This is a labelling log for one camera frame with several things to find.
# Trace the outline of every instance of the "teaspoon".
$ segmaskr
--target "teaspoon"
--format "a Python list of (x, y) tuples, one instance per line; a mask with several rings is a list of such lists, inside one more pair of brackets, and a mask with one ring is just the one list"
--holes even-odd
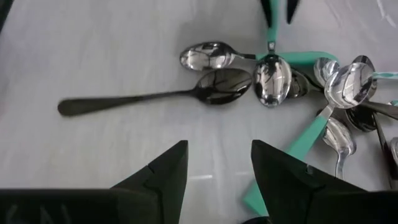
[(251, 86), (250, 73), (226, 68), (207, 73), (191, 90), (155, 93), (141, 96), (69, 98), (62, 100), (58, 111), (63, 116), (76, 116), (166, 96), (193, 96), (210, 105), (222, 105), (241, 97)]
[(351, 132), (342, 122), (331, 117), (326, 125), (323, 141), (337, 152), (335, 175), (343, 180), (344, 162), (356, 151), (356, 142)]

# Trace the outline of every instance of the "spoon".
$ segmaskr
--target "spoon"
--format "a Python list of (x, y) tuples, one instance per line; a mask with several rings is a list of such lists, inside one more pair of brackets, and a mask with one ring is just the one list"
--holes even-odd
[(304, 73), (301, 73), (295, 68), (292, 70), (292, 83), (287, 98), (294, 99), (305, 96), (310, 91), (323, 92), (322, 88), (316, 86)]
[(396, 165), (398, 166), (398, 137), (392, 138), (392, 140), (390, 142), (390, 148), (391, 148), (391, 152), (392, 152), (394, 161), (396, 162)]
[[(279, 55), (289, 64), (298, 66), (312, 66), (320, 57), (337, 60), (334, 55), (326, 52), (285, 52)], [(236, 57), (255, 61), (265, 56), (265, 54), (242, 54), (224, 42), (212, 41), (187, 47), (180, 54), (180, 63), (189, 70), (200, 72), (225, 68), (231, 65)]]
[(250, 73), (241, 69), (225, 68), (207, 73), (191, 90), (141, 96), (70, 98), (59, 103), (58, 111), (63, 116), (76, 116), (139, 101), (178, 95), (193, 96), (210, 105), (222, 105), (241, 97), (249, 89), (251, 83)]
[(225, 68), (232, 63), (235, 57), (256, 60), (255, 55), (241, 54), (224, 42), (204, 42), (185, 49), (180, 54), (180, 63), (183, 67), (204, 71)]
[(344, 162), (348, 156), (356, 151), (356, 142), (351, 132), (343, 123), (331, 117), (326, 125), (323, 141), (337, 152), (335, 175), (343, 180)]
[(272, 20), (268, 25), (268, 55), (260, 60), (254, 69), (255, 92), (260, 102), (267, 107), (275, 107), (283, 102), (292, 83), (290, 65), (275, 54), (278, 29), (278, 0), (270, 1)]
[(335, 72), (325, 85), (325, 96), (329, 104), (303, 134), (290, 145), (287, 153), (303, 161), (307, 152), (323, 132), (335, 108), (352, 108), (366, 99), (373, 81), (372, 74), (372, 69), (365, 63), (352, 63)]
[[(367, 63), (368, 57), (360, 55), (354, 62)], [(314, 64), (315, 78), (319, 84), (324, 85), (328, 77), (339, 69), (340, 65), (336, 60), (330, 58), (319, 58)], [(398, 72), (373, 72), (373, 79), (398, 80)]]
[[(362, 64), (366, 64), (369, 68), (372, 69), (372, 71), (374, 71), (373, 64), (371, 63), (370, 64), (362, 63)], [(334, 73), (338, 72), (339, 69), (338, 68), (336, 69), (337, 66), (338, 65), (335, 62), (329, 61), (329, 59), (327, 58), (318, 59), (318, 61), (315, 62), (314, 65), (314, 74), (318, 82), (322, 84), (324, 81), (328, 80), (328, 77), (331, 77)], [(374, 92), (376, 91), (376, 88), (377, 88), (377, 82), (374, 80), (372, 82), (371, 89), (369, 90), (370, 96), (373, 96)], [(389, 116), (393, 119), (398, 119), (398, 107), (385, 105), (383, 103), (370, 102), (368, 100), (363, 101), (360, 106), (367, 107), (381, 114)]]
[[(393, 100), (388, 103), (388, 105), (398, 106), (398, 102)], [(354, 128), (363, 132), (371, 132), (376, 130), (376, 124), (373, 120), (373, 110), (362, 107), (354, 107), (346, 110), (345, 112), (348, 121), (350, 121)]]

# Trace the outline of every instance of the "black plastic part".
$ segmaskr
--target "black plastic part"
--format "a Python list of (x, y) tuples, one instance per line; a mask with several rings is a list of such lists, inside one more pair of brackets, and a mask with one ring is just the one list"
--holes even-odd
[(14, 0), (0, 0), (0, 30), (4, 26)]
[(272, 11), (270, 0), (261, 0), (261, 6), (266, 17), (268, 28), (270, 28), (272, 26)]
[(256, 217), (249, 220), (246, 220), (242, 224), (271, 224), (269, 217)]
[(288, 24), (292, 23), (294, 13), (296, 12), (296, 9), (299, 6), (299, 3), (300, 3), (300, 0), (287, 0), (286, 21)]
[(316, 194), (306, 223), (396, 224), (397, 200), (396, 191)]
[(251, 159), (273, 224), (307, 223), (317, 192), (364, 192), (260, 140), (252, 142)]
[(188, 142), (103, 190), (0, 190), (2, 223), (175, 223), (187, 182)]

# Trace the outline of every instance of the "white tablecloth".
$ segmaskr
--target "white tablecloth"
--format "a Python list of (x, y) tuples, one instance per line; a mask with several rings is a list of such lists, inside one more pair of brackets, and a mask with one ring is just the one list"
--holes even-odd
[[(397, 12), (395, 0), (303, 0), (292, 25), (280, 15), (277, 51), (326, 51), (342, 63), (365, 54), (378, 71), (398, 71)], [(180, 222), (254, 217), (241, 203), (254, 177), (251, 141), (286, 148), (326, 105), (318, 93), (274, 109), (250, 90), (224, 106), (176, 97), (73, 119), (57, 103), (191, 88), (200, 74), (179, 64), (186, 46), (222, 40), (260, 53), (265, 31), (256, 0), (15, 1), (0, 35), (0, 187), (108, 188), (187, 139)], [(379, 82), (373, 101), (398, 99), (397, 84)], [(396, 121), (383, 117), (382, 125), (388, 140), (398, 136)], [(387, 189), (376, 132), (353, 132), (358, 149), (346, 180)], [(323, 142), (307, 156), (330, 174), (335, 161)]]

